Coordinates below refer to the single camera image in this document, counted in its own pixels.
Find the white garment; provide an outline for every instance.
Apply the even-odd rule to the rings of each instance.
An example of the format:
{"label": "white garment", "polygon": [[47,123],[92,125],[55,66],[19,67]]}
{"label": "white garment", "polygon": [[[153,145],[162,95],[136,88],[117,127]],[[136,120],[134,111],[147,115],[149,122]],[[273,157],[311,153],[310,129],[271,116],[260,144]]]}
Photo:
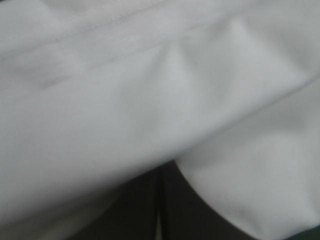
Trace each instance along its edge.
{"label": "white garment", "polygon": [[318,0],[0,2],[0,228],[175,157],[258,239],[317,226],[319,23]]}

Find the dark fabric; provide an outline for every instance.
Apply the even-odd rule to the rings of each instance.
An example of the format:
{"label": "dark fabric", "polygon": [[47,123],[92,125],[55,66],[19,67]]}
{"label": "dark fabric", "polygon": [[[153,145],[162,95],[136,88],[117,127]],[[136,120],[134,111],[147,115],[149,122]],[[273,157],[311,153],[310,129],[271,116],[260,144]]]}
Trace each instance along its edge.
{"label": "dark fabric", "polygon": [[96,221],[69,240],[153,240],[157,171],[132,180],[123,195]]}
{"label": "dark fabric", "polygon": [[212,210],[174,162],[161,168],[163,240],[253,240]]}
{"label": "dark fabric", "polygon": [[[158,214],[163,240],[254,240],[210,208],[174,161],[130,181],[100,218],[68,240],[154,240]],[[320,227],[287,240],[320,240]]]}

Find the crease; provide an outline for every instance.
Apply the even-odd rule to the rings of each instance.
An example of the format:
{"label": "crease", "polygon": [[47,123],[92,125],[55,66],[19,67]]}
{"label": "crease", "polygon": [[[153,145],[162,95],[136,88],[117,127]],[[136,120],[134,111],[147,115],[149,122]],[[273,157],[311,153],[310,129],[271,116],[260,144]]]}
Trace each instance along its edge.
{"label": "crease", "polygon": [[117,21],[120,21],[122,19],[125,19],[125,18],[128,18],[130,16],[133,16],[133,15],[136,15],[136,14],[139,14],[140,12],[142,11],[146,11],[150,8],[153,8],[155,6],[158,6],[159,4],[163,3],[163,2],[166,2],[168,0],[155,0],[153,1],[151,4],[147,4],[147,5],[144,5],[143,7],[140,7],[138,9],[135,9],[134,11],[129,11],[129,12],[126,12],[125,14],[119,14],[118,16],[116,17],[113,17],[111,19],[108,19],[106,21],[101,21],[91,27],[88,27],[88,28],[84,28],[84,29],[81,29],[81,30],[75,30],[75,31],[71,31],[71,32],[68,32],[67,34],[62,34],[60,35],[59,37],[50,37],[49,39],[47,39],[45,42],[43,42],[42,44],[37,44],[37,45],[34,45],[34,46],[31,46],[31,47],[27,47],[27,48],[24,48],[20,51],[11,51],[9,52],[8,54],[6,55],[3,55],[3,56],[0,56],[0,62],[2,61],[5,61],[7,60],[8,58],[14,58],[14,57],[17,57],[19,56],[20,54],[23,54],[23,53],[26,53],[26,52],[29,52],[29,51],[33,51],[33,50],[36,50],[36,49],[39,49],[41,47],[44,47],[48,44],[52,44],[52,43],[55,43],[55,42],[60,42],[62,40],[65,40],[69,37],[72,37],[72,36],[76,36],[76,35],[79,35],[81,33],[85,33],[85,32],[89,32],[89,31],[94,31],[100,27],[103,27],[105,25],[108,25],[108,24],[112,24],[114,22],[117,22]]}

